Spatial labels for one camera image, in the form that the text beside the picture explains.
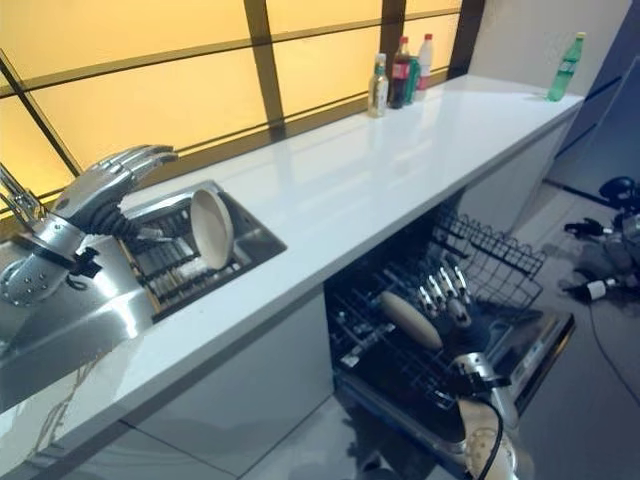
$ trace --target tiled floor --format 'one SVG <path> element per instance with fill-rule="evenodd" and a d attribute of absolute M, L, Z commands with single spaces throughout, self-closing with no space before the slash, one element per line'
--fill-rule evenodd
<path fill-rule="evenodd" d="M 539 273 L 545 291 L 540 306 L 572 311 L 577 328 L 522 418 L 525 445 L 536 461 L 538 480 L 640 479 L 640 408 L 613 375 L 596 347 L 589 309 L 561 293 L 581 244 L 562 232 L 564 223 L 589 216 L 606 222 L 611 210 L 543 186 L 515 236 L 549 258 Z M 604 347 L 640 393 L 640 303 L 593 307 Z M 247 480 L 351 480 L 356 465 L 376 449 L 401 453 L 403 480 L 424 478 L 429 460 L 397 433 L 370 417 L 356 418 L 348 401 L 335 397 L 258 464 Z M 451 480 L 437 467 L 428 480 Z"/>

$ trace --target soda bottle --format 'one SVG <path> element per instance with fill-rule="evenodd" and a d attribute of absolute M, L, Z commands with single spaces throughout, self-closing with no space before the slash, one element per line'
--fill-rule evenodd
<path fill-rule="evenodd" d="M 409 78 L 404 87 L 404 104 L 410 105 L 413 103 L 413 97 L 416 94 L 416 87 L 418 86 L 418 80 L 420 79 L 420 63 L 418 57 L 411 57 L 409 61 Z"/>
<path fill-rule="evenodd" d="M 564 97 L 567 86 L 576 71 L 578 62 L 580 61 L 580 56 L 582 55 L 582 42 L 585 35 L 586 34 L 584 32 L 578 32 L 573 45 L 569 47 L 562 57 L 562 62 L 560 63 L 560 67 L 558 67 L 556 78 L 553 80 L 553 85 L 551 85 L 549 93 L 547 94 L 548 100 L 557 102 Z"/>
<path fill-rule="evenodd" d="M 391 69 L 391 108 L 402 108 L 404 105 L 407 80 L 411 69 L 411 55 L 409 55 L 409 38 L 400 37 L 400 46 L 393 57 Z"/>
<path fill-rule="evenodd" d="M 416 86 L 416 94 L 414 100 L 419 102 L 424 100 L 427 94 L 427 85 L 429 84 L 429 75 L 431 73 L 431 59 L 433 58 L 433 35 L 426 33 L 424 42 L 418 53 L 418 62 L 420 63 L 420 78 Z"/>
<path fill-rule="evenodd" d="M 387 109 L 387 97 L 389 96 L 389 79 L 384 73 L 387 65 L 387 56 L 384 53 L 376 54 L 376 63 L 373 67 L 373 75 L 369 80 L 368 112 L 371 117 L 382 117 Z"/>

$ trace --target black cable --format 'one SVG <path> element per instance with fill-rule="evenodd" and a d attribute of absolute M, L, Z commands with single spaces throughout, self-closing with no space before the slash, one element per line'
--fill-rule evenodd
<path fill-rule="evenodd" d="M 476 479 L 476 480 L 485 480 L 485 478 L 487 478 L 487 474 L 489 473 L 489 470 L 491 469 L 491 465 L 493 465 L 493 462 L 496 459 L 496 455 L 498 455 L 498 450 L 500 449 L 500 442 L 502 442 L 502 433 L 504 430 L 504 421 L 502 420 L 502 415 L 500 415 L 500 412 L 498 411 L 498 409 L 494 407 L 490 401 L 487 401 L 484 398 L 474 398 L 474 400 L 486 405 L 491 410 L 493 410 L 493 413 L 496 414 L 496 418 L 498 419 L 498 431 L 496 433 L 496 441 L 494 442 L 493 447 L 491 447 L 491 452 L 489 453 L 489 457 L 487 458 L 487 461 L 484 464 L 484 468 L 482 469 L 482 471 L 480 472 L 480 475 Z"/>
<path fill-rule="evenodd" d="M 598 336 L 598 331 L 596 330 L 596 324 L 595 324 L 595 321 L 593 320 L 593 309 L 591 308 L 591 305 L 589 305 L 589 320 L 591 322 L 591 330 L 593 331 L 593 337 L 596 340 L 596 345 L 598 345 L 598 350 L 600 350 L 600 353 L 602 354 L 606 362 L 609 364 L 609 367 L 611 367 L 611 370 L 613 370 L 613 373 L 616 375 L 616 377 L 618 377 L 618 380 L 620 380 L 620 383 L 622 384 L 622 386 L 627 390 L 627 393 L 631 395 L 631 398 L 633 398 L 633 400 L 636 402 L 636 405 L 640 407 L 640 397 L 636 394 L 636 392 L 633 391 L 631 386 L 624 379 L 624 377 L 620 373 L 620 370 L 618 370 L 618 367 L 616 367 L 615 363 L 613 363 L 613 360 L 611 360 L 611 357 L 609 357 L 609 354 L 606 352 L 606 350 L 602 346 L 602 343 L 600 342 L 600 337 Z"/>

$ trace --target plate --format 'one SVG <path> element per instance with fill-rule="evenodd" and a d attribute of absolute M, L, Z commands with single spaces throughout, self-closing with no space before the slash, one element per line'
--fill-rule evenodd
<path fill-rule="evenodd" d="M 198 250 L 209 267 L 220 270 L 233 250 L 233 223 L 217 193 L 197 190 L 191 199 L 191 229 Z"/>

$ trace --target cabinet door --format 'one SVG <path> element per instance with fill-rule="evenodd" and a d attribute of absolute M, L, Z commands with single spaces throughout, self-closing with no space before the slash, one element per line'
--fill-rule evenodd
<path fill-rule="evenodd" d="M 233 480 L 235 477 L 129 430 L 64 480 Z"/>
<path fill-rule="evenodd" d="M 547 174 L 574 116 L 514 153 L 498 169 L 469 185 L 458 210 L 484 225 L 510 231 Z"/>
<path fill-rule="evenodd" d="M 234 475 L 247 471 L 333 391 L 324 296 L 288 310 L 137 428 Z"/>

